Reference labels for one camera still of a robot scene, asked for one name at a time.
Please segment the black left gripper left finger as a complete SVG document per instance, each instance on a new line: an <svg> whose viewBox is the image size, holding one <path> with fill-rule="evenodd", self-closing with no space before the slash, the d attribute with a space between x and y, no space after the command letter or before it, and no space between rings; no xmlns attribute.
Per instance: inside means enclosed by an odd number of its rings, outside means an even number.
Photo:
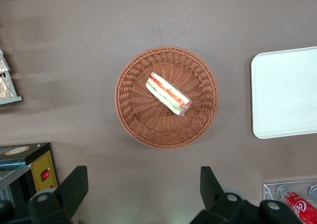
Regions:
<svg viewBox="0 0 317 224"><path fill-rule="evenodd" d="M14 207L0 202L2 224L70 224L89 190L86 166L77 166L57 187L37 192L27 203Z"/></svg>

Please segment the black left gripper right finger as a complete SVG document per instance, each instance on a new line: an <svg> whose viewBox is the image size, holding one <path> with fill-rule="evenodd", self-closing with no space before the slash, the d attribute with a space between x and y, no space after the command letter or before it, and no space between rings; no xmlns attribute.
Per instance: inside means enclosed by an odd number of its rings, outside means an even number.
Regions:
<svg viewBox="0 0 317 224"><path fill-rule="evenodd" d="M201 167L200 194L205 206L192 224L300 224L286 204L264 200L257 207L239 195L224 192L210 167Z"/></svg>

